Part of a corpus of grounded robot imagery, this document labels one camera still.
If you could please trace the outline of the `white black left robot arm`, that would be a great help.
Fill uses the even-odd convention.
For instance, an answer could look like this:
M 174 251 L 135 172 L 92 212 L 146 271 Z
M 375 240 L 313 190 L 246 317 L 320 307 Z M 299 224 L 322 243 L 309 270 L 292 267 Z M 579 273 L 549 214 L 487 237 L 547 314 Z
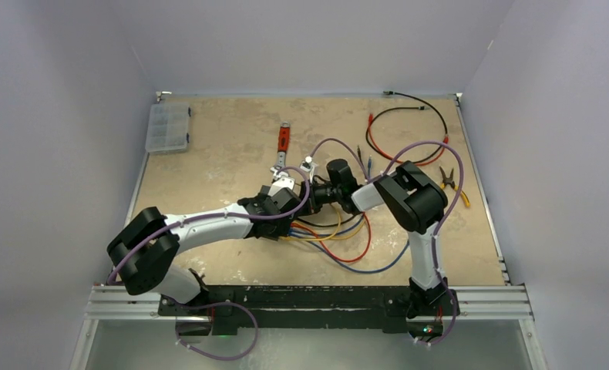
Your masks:
M 175 258 L 219 241 L 276 240 L 289 231 L 305 202 L 305 195 L 282 188 L 196 214 L 162 214 L 148 207 L 109 242 L 113 271 L 108 281 L 121 281 L 130 295 L 167 296 L 188 315 L 198 315 L 207 307 L 207 287 L 197 272 L 178 267 Z

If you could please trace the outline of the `black network switch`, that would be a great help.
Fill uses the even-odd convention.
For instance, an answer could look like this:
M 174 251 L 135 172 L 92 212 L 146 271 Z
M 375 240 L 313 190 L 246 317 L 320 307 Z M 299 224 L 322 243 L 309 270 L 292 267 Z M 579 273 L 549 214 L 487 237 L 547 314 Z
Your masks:
M 286 231 L 276 227 L 260 227 L 256 230 L 255 237 L 277 241 L 280 237 L 285 236 L 286 233 Z

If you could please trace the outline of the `black braided cable teal plug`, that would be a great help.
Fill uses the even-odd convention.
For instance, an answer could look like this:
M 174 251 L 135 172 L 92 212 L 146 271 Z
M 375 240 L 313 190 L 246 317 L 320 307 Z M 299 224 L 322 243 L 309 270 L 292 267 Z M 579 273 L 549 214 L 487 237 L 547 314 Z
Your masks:
M 365 129 L 365 142 L 380 157 L 390 160 L 401 145 L 418 140 L 449 141 L 447 119 L 429 99 L 393 90 L 383 96 L 392 102 L 375 107 Z

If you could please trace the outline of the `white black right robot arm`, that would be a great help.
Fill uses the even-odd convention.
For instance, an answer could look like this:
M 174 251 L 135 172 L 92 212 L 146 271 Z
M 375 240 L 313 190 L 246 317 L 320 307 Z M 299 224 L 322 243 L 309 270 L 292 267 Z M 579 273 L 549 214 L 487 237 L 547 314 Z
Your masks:
M 403 301 L 407 317 L 436 315 L 444 304 L 451 305 L 453 297 L 447 290 L 438 242 L 438 228 L 448 206 L 440 187 L 410 161 L 366 185 L 357 183 L 346 160 L 331 161 L 327 171 L 328 180 L 311 185 L 302 213 L 316 214 L 323 205 L 333 203 L 353 215 L 387 206 L 397 224 L 408 233 L 412 273 L 409 297 Z

